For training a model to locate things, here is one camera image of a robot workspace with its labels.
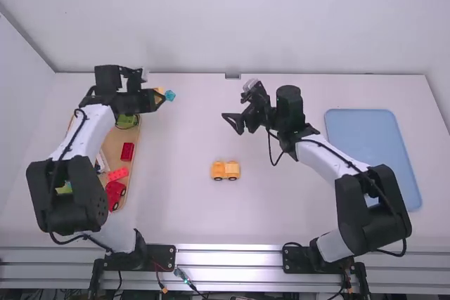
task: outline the wooden board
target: wooden board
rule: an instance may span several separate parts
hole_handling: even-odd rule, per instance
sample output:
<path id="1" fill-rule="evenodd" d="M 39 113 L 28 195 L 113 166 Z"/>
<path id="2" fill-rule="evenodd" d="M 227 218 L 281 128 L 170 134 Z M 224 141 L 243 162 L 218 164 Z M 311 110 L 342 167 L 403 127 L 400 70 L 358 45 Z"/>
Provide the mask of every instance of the wooden board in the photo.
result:
<path id="1" fill-rule="evenodd" d="M 125 193 L 125 196 L 122 196 L 120 198 L 119 207 L 117 208 L 117 210 L 111 212 L 119 211 L 121 208 L 123 208 L 125 202 L 127 201 L 127 196 L 129 192 L 129 182 L 131 179 L 131 174 L 133 173 L 132 171 L 133 161 L 134 155 L 136 154 L 136 149 L 138 147 L 140 130 L 141 130 L 141 119 L 139 119 L 139 123 L 137 126 L 134 126 L 130 129 L 119 129 L 114 127 L 111 129 L 108 135 L 106 135 L 105 140 L 101 145 L 101 150 L 105 155 L 105 159 L 106 162 L 108 163 L 108 166 L 110 167 L 110 171 L 126 167 L 129 172 L 129 175 L 127 177 L 117 180 L 118 182 L 126 185 L 127 193 Z M 122 146 L 124 145 L 125 142 L 134 143 L 133 158 L 131 159 L 130 162 L 123 162 L 120 160 L 120 154 L 122 153 Z M 100 182 L 103 185 L 103 187 L 106 187 L 106 184 L 108 183 L 108 174 L 106 172 L 103 172 L 102 174 L 98 175 L 98 177 L 100 178 Z"/>

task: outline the black mounting bracket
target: black mounting bracket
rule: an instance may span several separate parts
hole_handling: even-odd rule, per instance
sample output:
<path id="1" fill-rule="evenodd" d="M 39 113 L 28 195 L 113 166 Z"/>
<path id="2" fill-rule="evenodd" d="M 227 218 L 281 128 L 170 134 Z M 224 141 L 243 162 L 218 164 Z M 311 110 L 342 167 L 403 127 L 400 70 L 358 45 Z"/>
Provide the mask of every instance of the black mounting bracket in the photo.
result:
<path id="1" fill-rule="evenodd" d="M 327 263 L 320 270 L 314 268 L 308 257 L 308 247 L 289 246 L 283 248 L 283 271 L 287 274 L 342 274 L 338 263 Z"/>
<path id="2" fill-rule="evenodd" d="M 175 269 L 176 247 L 174 245 L 147 244 L 146 259 L 138 268 L 127 268 L 120 259 L 105 257 L 103 270 L 142 270 L 146 272 L 172 272 Z"/>

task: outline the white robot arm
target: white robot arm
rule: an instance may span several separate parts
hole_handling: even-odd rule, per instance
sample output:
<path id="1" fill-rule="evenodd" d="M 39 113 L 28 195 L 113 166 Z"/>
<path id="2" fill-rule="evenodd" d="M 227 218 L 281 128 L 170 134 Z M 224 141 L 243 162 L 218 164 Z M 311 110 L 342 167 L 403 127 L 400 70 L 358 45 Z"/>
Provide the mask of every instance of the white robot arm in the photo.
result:
<path id="1" fill-rule="evenodd" d="M 64 141 L 48 159 L 28 166 L 27 181 L 37 223 L 56 244 L 82 238 L 110 253 L 131 254 L 136 250 L 140 234 L 120 215 L 108 215 L 108 198 L 94 164 L 118 115 L 154 112 L 165 102 L 157 91 L 141 88 L 142 74 L 143 69 L 95 67 L 96 85 L 74 111 Z M 121 75 L 127 79 L 125 92 L 118 91 Z M 55 189 L 66 181 L 71 183 L 72 193 L 58 195 Z M 75 236 L 61 242 L 54 233 Z"/>
<path id="2" fill-rule="evenodd" d="M 250 104 L 241 114 L 222 117 L 241 135 L 260 126 L 276 138 L 283 153 L 314 169 L 335 186 L 338 229 L 314 238 L 307 254 L 316 270 L 348 256 L 358 256 L 403 240 L 411 235 L 411 222 L 394 172 L 385 165 L 370 167 L 332 146 L 313 126 L 305 122 L 301 91 L 282 86 L 276 91 L 276 107 L 261 81 L 251 79 L 241 93 L 241 103 Z M 367 207 L 364 195 L 378 197 Z"/>

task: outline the red lego brick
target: red lego brick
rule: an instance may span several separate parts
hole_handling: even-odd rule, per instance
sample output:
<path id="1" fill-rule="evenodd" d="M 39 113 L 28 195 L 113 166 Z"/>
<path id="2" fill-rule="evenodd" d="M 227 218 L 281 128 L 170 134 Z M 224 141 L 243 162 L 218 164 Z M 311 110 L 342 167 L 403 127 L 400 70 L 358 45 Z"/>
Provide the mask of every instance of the red lego brick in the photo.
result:
<path id="1" fill-rule="evenodd" d="M 121 179 L 123 177 L 127 177 L 128 176 L 128 169 L 127 167 L 123 167 L 114 171 L 110 171 L 108 172 L 108 180 L 111 181 L 116 181 L 117 179 Z"/>
<path id="2" fill-rule="evenodd" d="M 134 151 L 134 143 L 124 143 L 122 147 L 122 154 L 120 155 L 120 159 L 124 162 L 130 162 L 133 158 Z"/>

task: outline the blue tray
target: blue tray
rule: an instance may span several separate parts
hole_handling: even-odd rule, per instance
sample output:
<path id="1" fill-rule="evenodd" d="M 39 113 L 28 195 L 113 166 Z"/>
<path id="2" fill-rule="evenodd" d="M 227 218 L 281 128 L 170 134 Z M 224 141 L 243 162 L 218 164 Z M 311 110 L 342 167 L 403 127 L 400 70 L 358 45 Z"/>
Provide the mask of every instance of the blue tray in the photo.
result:
<path id="1" fill-rule="evenodd" d="M 395 173 L 408 211 L 422 206 L 422 197 L 400 134 L 389 110 L 331 109 L 325 113 L 328 140 L 349 156 L 372 166 L 386 164 Z M 368 206 L 378 199 L 366 197 Z"/>

